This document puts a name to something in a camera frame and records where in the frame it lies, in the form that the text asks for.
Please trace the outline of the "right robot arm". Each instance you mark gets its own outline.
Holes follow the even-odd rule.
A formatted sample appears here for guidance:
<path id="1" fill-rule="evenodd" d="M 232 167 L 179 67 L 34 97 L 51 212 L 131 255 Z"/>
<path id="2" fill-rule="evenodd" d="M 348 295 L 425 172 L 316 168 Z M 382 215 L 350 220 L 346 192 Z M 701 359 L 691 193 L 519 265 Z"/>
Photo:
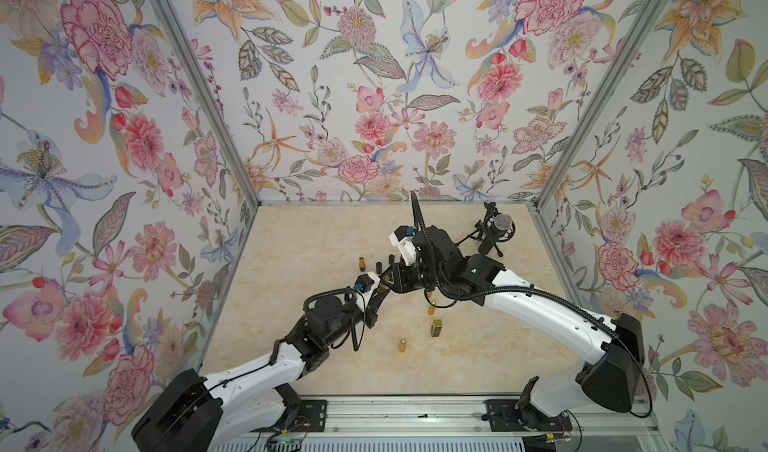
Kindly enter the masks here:
<path id="1" fill-rule="evenodd" d="M 615 413 L 634 412 L 636 390 L 648 384 L 642 327 L 622 313 L 593 313 L 542 290 L 483 254 L 465 256 L 448 233 L 427 225 L 416 192 L 410 194 L 413 222 L 390 236 L 400 259 L 389 266 L 385 287 L 405 294 L 438 292 L 446 306 L 474 303 L 506 313 L 574 352 L 570 368 L 547 378 L 535 376 L 514 405 L 520 425 L 541 430 L 566 412 L 596 405 Z"/>

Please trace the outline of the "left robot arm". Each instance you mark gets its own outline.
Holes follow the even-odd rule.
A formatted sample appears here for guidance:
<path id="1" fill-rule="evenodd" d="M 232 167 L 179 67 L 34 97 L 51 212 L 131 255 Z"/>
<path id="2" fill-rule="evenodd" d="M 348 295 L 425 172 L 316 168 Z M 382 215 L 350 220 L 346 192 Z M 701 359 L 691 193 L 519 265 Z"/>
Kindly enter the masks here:
<path id="1" fill-rule="evenodd" d="M 252 430 L 286 427 L 301 403 L 294 383 L 325 362 L 334 345 L 360 346 L 388 293 L 388 285 L 355 285 L 315 294 L 271 352 L 219 373 L 180 373 L 134 425 L 135 445 L 209 451 Z"/>

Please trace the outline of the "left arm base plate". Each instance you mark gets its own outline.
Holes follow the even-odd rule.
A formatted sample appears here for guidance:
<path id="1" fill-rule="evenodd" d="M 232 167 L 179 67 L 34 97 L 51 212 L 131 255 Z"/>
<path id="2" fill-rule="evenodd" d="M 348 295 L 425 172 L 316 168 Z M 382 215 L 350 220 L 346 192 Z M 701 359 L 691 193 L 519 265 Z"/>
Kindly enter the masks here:
<path id="1" fill-rule="evenodd" d="M 267 425 L 251 428 L 250 432 L 320 433 L 325 431 L 327 417 L 327 400 L 301 399 L 298 404 L 287 406 L 280 416 Z"/>

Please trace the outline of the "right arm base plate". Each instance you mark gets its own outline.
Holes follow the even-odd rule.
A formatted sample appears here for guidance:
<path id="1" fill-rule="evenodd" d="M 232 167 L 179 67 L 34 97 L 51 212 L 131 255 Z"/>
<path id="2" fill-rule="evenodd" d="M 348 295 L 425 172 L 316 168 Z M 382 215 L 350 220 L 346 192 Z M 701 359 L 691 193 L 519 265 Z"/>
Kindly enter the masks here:
<path id="1" fill-rule="evenodd" d="M 482 419 L 489 423 L 492 432 L 571 432 L 571 419 L 561 413 L 548 417 L 531 407 L 519 407 L 517 399 L 488 399 L 484 402 Z"/>

